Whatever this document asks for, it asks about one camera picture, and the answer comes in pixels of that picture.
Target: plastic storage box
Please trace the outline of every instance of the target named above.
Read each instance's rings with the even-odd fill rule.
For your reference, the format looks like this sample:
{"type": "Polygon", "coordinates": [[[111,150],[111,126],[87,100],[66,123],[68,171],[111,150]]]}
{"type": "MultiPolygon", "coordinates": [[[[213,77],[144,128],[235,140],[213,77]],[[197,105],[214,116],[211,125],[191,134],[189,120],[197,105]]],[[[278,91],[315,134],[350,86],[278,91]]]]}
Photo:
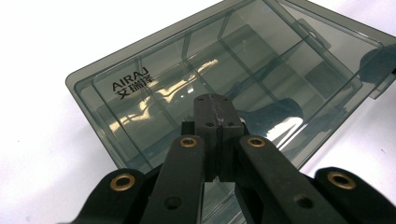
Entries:
{"type": "MultiPolygon", "coordinates": [[[[233,100],[297,167],[396,78],[396,38],[306,1],[224,1],[71,74],[119,167],[160,165],[196,96],[233,100]]],[[[243,223],[232,183],[205,184],[203,222],[243,223]]]]}

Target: translucent gray plastic lid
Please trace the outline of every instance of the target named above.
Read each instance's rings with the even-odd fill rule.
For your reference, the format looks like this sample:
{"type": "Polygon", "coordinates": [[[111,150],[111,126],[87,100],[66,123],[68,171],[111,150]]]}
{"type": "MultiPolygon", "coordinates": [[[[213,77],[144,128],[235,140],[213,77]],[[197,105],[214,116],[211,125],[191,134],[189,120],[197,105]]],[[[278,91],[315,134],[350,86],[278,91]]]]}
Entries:
{"type": "MultiPolygon", "coordinates": [[[[214,5],[71,74],[119,167],[160,165],[196,96],[233,101],[297,167],[396,78],[396,38],[303,0],[214,5]]],[[[244,223],[233,184],[205,184],[203,222],[244,223]]]]}

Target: brass insert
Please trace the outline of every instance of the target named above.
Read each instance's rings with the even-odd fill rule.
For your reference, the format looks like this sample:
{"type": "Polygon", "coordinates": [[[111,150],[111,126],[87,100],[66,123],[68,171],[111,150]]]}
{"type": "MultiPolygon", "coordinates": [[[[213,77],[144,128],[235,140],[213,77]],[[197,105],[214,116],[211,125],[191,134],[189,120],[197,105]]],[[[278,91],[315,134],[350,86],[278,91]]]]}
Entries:
{"type": "Polygon", "coordinates": [[[117,175],[111,180],[110,187],[115,191],[124,191],[134,185],[134,176],[130,174],[117,175]],[[126,184],[120,184],[119,181],[126,181],[126,184]]]}
{"type": "Polygon", "coordinates": [[[265,146],[265,142],[264,140],[262,140],[259,137],[250,137],[247,140],[247,143],[251,146],[251,147],[263,147],[265,146]]]}
{"type": "Polygon", "coordinates": [[[355,181],[347,175],[339,172],[329,172],[327,178],[332,184],[341,189],[354,189],[356,188],[355,181]]]}
{"type": "Polygon", "coordinates": [[[180,140],[180,145],[183,147],[195,147],[197,145],[197,140],[191,137],[185,137],[180,140]]]}

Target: white table surface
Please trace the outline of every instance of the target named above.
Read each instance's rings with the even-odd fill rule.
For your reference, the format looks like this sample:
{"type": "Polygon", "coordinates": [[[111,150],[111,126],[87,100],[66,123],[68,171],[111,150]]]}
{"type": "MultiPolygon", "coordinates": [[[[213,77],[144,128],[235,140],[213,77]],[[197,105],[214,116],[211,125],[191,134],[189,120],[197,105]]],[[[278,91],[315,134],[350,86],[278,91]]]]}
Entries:
{"type": "MultiPolygon", "coordinates": [[[[4,103],[0,109],[0,223],[71,221],[100,179],[116,169],[64,85],[66,77],[218,1],[0,3],[0,72],[4,80],[0,88],[4,103]]],[[[396,1],[312,2],[396,35],[396,1]]],[[[338,141],[332,138],[330,146],[304,171],[312,175],[320,166],[348,167],[351,162],[340,160],[340,155],[354,158],[351,171],[369,173],[364,175],[367,181],[395,203],[395,94],[393,84],[378,100],[366,100],[347,127],[340,129],[338,141]],[[372,125],[374,131],[364,132],[362,137],[376,150],[366,150],[364,160],[359,161],[359,148],[342,143],[349,134],[364,129],[362,123],[372,125]],[[390,135],[384,137],[378,130],[390,135]]]]}

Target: airaj logo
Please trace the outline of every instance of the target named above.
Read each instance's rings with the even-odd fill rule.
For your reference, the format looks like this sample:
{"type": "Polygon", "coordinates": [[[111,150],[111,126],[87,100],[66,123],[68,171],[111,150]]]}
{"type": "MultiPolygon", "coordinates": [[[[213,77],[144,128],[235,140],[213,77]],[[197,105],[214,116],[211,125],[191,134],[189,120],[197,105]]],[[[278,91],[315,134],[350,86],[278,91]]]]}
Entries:
{"type": "Polygon", "coordinates": [[[134,72],[131,75],[125,76],[113,82],[113,92],[119,95],[121,100],[128,95],[146,87],[154,78],[149,74],[149,70],[143,67],[143,74],[134,72]]]}

